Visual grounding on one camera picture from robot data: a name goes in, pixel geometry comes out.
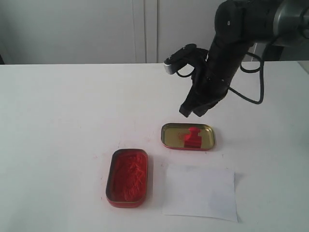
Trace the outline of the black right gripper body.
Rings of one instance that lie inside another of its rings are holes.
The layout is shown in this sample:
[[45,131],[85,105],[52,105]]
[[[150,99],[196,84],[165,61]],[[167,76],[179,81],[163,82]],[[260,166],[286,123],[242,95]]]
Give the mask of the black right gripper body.
[[191,74],[192,87],[189,93],[195,93],[197,99],[213,99],[217,103],[227,94],[225,83],[217,77],[206,61],[208,50],[196,48],[189,56],[189,64],[194,70]]

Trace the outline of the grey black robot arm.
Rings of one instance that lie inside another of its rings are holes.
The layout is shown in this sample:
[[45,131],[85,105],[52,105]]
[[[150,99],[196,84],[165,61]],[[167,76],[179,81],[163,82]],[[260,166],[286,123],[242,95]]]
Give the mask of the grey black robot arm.
[[231,81],[255,43],[288,46],[309,37],[306,0],[227,0],[214,19],[209,50],[189,44],[178,51],[191,65],[192,86],[180,113],[203,116],[231,90]]

